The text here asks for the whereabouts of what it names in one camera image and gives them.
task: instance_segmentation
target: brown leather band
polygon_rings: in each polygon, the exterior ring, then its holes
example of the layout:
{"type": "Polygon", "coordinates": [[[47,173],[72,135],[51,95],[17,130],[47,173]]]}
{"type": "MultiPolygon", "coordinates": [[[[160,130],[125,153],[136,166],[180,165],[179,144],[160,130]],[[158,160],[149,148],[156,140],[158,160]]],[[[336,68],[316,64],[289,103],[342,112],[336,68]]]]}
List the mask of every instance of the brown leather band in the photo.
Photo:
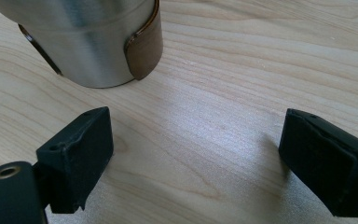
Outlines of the brown leather band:
{"type": "Polygon", "coordinates": [[[125,46],[127,64],[135,79],[141,80],[157,66],[162,55],[161,18],[159,0],[149,21],[134,35],[125,46]]]}

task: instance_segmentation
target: wooden table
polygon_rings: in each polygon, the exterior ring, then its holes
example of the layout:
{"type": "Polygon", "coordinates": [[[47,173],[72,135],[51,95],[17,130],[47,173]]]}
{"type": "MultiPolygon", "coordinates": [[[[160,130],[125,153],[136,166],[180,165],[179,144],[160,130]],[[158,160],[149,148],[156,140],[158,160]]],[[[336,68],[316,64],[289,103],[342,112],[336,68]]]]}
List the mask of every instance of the wooden table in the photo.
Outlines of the wooden table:
{"type": "Polygon", "coordinates": [[[142,81],[54,74],[0,14],[0,164],[86,110],[111,111],[115,157],[86,210],[50,223],[358,223],[280,161],[286,108],[358,137],[358,1],[162,0],[164,52],[142,81]]]}

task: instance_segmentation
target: stainless steel cylinder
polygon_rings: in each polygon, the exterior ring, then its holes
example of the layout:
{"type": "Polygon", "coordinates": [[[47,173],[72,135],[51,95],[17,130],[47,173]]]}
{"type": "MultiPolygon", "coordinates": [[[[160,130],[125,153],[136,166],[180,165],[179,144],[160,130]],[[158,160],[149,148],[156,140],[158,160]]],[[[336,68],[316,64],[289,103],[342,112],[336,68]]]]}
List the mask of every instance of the stainless steel cylinder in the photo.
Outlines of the stainless steel cylinder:
{"type": "MultiPolygon", "coordinates": [[[[58,72],[92,88],[114,87],[136,77],[126,48],[156,17],[156,7],[158,0],[0,0],[0,12],[23,27],[58,72]]],[[[161,33],[159,14],[158,25],[155,32],[161,33]]],[[[144,49],[133,52],[147,56],[147,46],[153,44],[145,42],[144,49]]]]}

